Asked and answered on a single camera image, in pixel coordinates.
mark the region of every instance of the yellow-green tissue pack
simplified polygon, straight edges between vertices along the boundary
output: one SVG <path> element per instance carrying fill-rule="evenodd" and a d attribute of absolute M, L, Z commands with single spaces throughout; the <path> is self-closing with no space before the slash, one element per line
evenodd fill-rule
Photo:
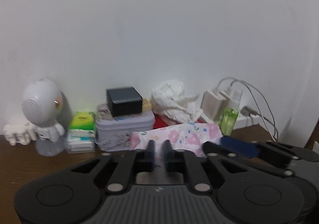
<path fill-rule="evenodd" d="M 69 127 L 73 137 L 95 137 L 95 114 L 93 112 L 76 112 Z"/>

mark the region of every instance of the charging cable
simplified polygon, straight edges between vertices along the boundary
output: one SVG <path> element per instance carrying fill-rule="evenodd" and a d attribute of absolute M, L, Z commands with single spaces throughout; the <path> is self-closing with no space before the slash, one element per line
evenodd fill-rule
<path fill-rule="evenodd" d="M 241 109 L 240 113 L 243 114 L 244 116 L 258 115 L 258 116 L 261 117 L 261 115 L 260 115 L 260 113 L 259 113 L 258 111 L 254 110 L 253 108 L 251 108 L 251 107 L 248 106 L 248 105 L 245 105 L 245 106 Z M 279 132 L 278 132 L 276 126 L 275 126 L 267 117 L 264 116 L 264 119 L 265 119 L 266 121 L 268 121 L 268 122 L 274 127 L 275 132 L 274 132 L 274 135 L 273 135 L 273 136 L 274 136 L 274 137 L 276 136 L 276 139 L 278 140 Z"/>
<path fill-rule="evenodd" d="M 255 104 L 256 104 L 256 106 L 257 106 L 257 108 L 258 108 L 259 115 L 261 116 L 261 118 L 262 118 L 262 120 L 263 120 L 263 122 L 264 122 L 264 124 L 265 124 L 265 127 L 266 127 L 267 131 L 269 132 L 270 136 L 272 137 L 272 140 L 273 140 L 273 141 L 277 141 L 277 140 L 275 139 L 275 137 L 274 137 L 275 134 L 276 134 L 275 120 L 274 120 L 273 114 L 272 114 L 272 112 L 271 112 L 271 110 L 270 110 L 270 108 L 269 108 L 269 105 L 268 105 L 268 103 L 267 103 L 267 101 L 266 101 L 264 95 L 263 95 L 257 88 L 255 88 L 253 85 L 251 85 L 251 84 L 249 84 L 249 83 L 247 83 L 247 82 L 245 82 L 245 81 L 236 79 L 236 78 L 234 78 L 234 77 L 225 77 L 225 78 L 221 79 L 221 80 L 218 82 L 217 87 L 219 88 L 220 85 L 221 85 L 221 83 L 224 82 L 224 81 L 226 81 L 226 80 L 233 80 L 232 83 L 230 84 L 230 87 L 232 86 L 232 84 L 233 84 L 234 82 L 239 82 L 239 83 L 241 83 L 242 85 L 244 85 L 244 86 L 249 90 L 249 92 L 250 92 L 251 96 L 253 97 L 254 102 L 255 102 Z M 272 133 L 269 131 L 269 129 L 268 129 L 267 125 L 266 125 L 266 122 L 265 122 L 265 118 L 264 118 L 263 114 L 261 113 L 261 110 L 260 110 L 260 108 L 259 108 L 259 106 L 258 106 L 258 104 L 257 104 L 257 101 L 256 101 L 256 99 L 255 99 L 255 97 L 254 97 L 254 95 L 253 95 L 253 92 L 251 91 L 251 89 L 250 89 L 249 86 L 251 86 L 251 87 L 254 88 L 256 91 L 258 91 L 258 92 L 262 95 L 262 97 L 264 98 L 264 100 L 266 101 L 266 104 L 267 104 L 267 106 L 268 106 L 268 108 L 269 108 L 269 111 L 270 111 L 270 113 L 271 113 L 271 115 L 272 115 L 272 118 L 273 118 L 273 124 L 272 124 L 272 125 L 274 126 L 274 135 L 272 135 Z"/>

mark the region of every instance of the clear plastic bottle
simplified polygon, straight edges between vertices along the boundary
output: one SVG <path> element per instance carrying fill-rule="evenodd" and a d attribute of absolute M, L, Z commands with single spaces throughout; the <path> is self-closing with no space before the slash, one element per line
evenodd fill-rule
<path fill-rule="evenodd" d="M 235 126 L 239 111 L 240 99 L 242 96 L 242 90 L 236 89 L 232 94 L 232 98 L 229 101 L 228 106 L 225 108 L 221 118 L 221 132 L 225 136 L 229 136 L 232 133 L 232 129 Z"/>

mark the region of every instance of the plug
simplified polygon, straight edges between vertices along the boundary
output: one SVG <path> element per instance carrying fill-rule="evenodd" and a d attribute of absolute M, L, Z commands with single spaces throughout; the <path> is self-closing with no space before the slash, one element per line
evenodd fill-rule
<path fill-rule="evenodd" d="M 258 112 L 256 110 L 254 110 L 253 108 L 251 108 L 250 106 L 248 105 L 245 105 L 241 111 L 240 111 L 241 114 L 243 114 L 244 116 L 250 116 L 251 114 L 252 115 L 257 115 Z"/>

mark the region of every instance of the blue object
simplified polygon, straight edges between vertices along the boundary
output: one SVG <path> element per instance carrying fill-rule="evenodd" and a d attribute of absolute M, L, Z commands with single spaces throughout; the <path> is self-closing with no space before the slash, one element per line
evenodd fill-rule
<path fill-rule="evenodd" d="M 247 158 L 257 157 L 260 152 L 254 144 L 246 143 L 229 136 L 221 138 L 221 146 Z"/>

